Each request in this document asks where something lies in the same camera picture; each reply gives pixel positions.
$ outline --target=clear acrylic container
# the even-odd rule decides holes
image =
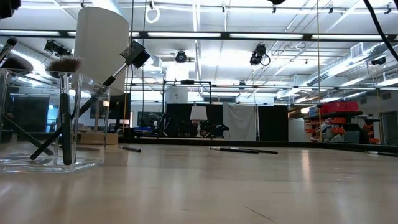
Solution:
[[[54,134],[64,118],[60,115],[60,79],[44,72],[21,75],[0,69],[0,172],[67,173],[104,161],[109,88],[82,74],[68,75],[71,148],[65,152],[74,162],[65,165],[63,135]],[[85,133],[97,134],[89,146],[79,144],[86,142]],[[35,155],[46,141],[46,150]]]

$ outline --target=white lampshade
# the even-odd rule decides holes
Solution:
[[[192,106],[190,120],[207,121],[206,106]]]

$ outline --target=cardboard box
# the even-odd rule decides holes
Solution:
[[[78,133],[77,144],[104,144],[105,133]],[[119,135],[107,134],[106,144],[118,144]]]

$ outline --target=red box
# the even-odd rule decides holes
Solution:
[[[321,107],[321,114],[333,113],[339,111],[357,111],[359,110],[357,102],[334,102],[325,103]]]

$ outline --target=white lamp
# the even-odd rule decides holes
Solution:
[[[197,121],[207,121],[207,111],[206,111],[206,106],[192,106],[191,110],[191,118],[190,120],[197,120]],[[198,134],[196,137],[201,137],[200,135],[200,123],[198,123],[198,128],[197,128]]]

